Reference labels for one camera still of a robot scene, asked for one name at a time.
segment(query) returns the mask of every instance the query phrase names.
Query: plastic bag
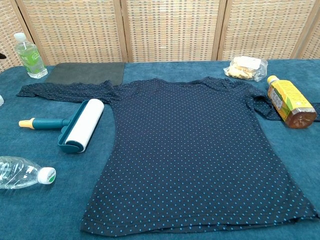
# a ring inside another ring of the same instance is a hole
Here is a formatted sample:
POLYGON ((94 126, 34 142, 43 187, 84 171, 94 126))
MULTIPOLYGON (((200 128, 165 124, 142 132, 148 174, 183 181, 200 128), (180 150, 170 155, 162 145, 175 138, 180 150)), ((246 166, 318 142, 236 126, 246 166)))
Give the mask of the plastic bag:
POLYGON ((268 62, 264 59, 249 56, 235 56, 230 66, 224 68, 224 74, 228 77, 259 82, 267 76, 268 62))
POLYGON ((2 104, 4 104, 4 99, 2 98, 2 96, 0 95, 0 106, 2 105, 2 104))

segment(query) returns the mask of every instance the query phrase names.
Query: blue table cover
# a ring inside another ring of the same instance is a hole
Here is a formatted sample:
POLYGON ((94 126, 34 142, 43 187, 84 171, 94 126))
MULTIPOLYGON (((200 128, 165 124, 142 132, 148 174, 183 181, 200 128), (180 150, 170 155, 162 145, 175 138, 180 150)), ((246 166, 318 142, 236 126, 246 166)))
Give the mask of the blue table cover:
MULTIPOLYGON (((229 62, 128 63, 124 83, 161 78, 189 82, 206 76, 224 78, 229 62)), ((269 60, 268 76, 291 80, 310 102, 319 102, 320 60, 269 60)), ((1 239, 105 239, 80 231, 86 204, 112 151, 115 137, 113 113, 108 105, 84 153, 66 154, 57 146, 59 130, 32 130, 18 127, 18 121, 32 117, 68 118, 79 103, 58 102, 39 97, 17 97, 21 86, 42 79, 28 77, 23 67, 0 74, 0 155, 19 156, 57 170, 52 185, 36 184, 20 190, 0 190, 2 206, 1 239)), ((248 82, 267 91, 264 80, 248 82)), ((273 150, 305 196, 320 208, 319 143, 320 126, 291 129, 281 121, 257 118, 273 150)), ((319 221, 301 221, 276 227, 206 233, 142 233, 126 239, 317 239, 319 221)))

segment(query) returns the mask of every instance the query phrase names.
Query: gray mat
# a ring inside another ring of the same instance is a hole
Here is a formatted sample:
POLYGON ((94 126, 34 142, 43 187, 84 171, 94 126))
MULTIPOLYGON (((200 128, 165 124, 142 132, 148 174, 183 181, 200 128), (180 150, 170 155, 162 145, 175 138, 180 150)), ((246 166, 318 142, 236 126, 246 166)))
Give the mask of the gray mat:
POLYGON ((46 78, 45 82, 54 84, 101 84, 109 80, 115 86, 122 83, 124 69, 124 62, 59 63, 46 78))

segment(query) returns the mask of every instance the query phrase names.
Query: empty plastic bottle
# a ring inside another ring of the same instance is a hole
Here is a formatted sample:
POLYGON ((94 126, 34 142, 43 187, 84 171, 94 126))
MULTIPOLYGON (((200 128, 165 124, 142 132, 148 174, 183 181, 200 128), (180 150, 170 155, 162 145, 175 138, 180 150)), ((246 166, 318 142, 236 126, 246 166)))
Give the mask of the empty plastic bottle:
POLYGON ((48 70, 44 66, 37 46, 27 41, 26 35, 23 32, 15 33, 14 38, 18 41, 15 51, 20 56, 29 76, 39 79, 47 75, 48 70))
POLYGON ((28 159, 0 156, 0 189, 21 189, 34 184, 51 184, 56 178, 53 167, 40 167, 28 159))

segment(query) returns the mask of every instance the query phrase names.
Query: yellow handle cap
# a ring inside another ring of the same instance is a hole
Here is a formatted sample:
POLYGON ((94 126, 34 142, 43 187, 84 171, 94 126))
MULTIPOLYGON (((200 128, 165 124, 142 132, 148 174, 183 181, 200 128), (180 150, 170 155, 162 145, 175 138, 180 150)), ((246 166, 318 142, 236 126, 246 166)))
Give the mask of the yellow handle cap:
POLYGON ((34 117, 31 118, 30 120, 21 120, 19 121, 19 127, 21 128, 30 128, 30 129, 35 129, 32 125, 32 122, 34 121, 34 117))

